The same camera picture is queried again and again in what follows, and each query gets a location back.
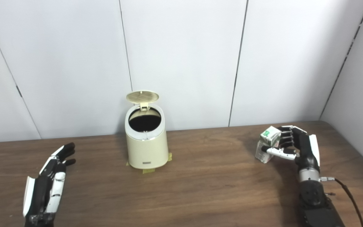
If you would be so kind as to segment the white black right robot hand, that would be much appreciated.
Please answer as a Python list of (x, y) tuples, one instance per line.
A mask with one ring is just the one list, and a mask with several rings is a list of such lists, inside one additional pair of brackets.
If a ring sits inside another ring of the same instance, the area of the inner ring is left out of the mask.
[(316, 170), (320, 172), (320, 154), (316, 135), (294, 125), (283, 125), (277, 128), (281, 138), (277, 147), (263, 145), (260, 151), (287, 160), (293, 160), (298, 170)]

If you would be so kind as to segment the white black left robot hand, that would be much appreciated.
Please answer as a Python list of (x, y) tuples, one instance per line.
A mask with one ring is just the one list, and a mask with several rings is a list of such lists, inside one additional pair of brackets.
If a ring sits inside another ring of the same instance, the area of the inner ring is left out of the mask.
[(37, 178), (26, 179), (23, 201), (25, 227), (53, 227), (66, 179), (66, 169), (75, 164), (75, 144), (68, 143), (58, 148), (46, 160)]

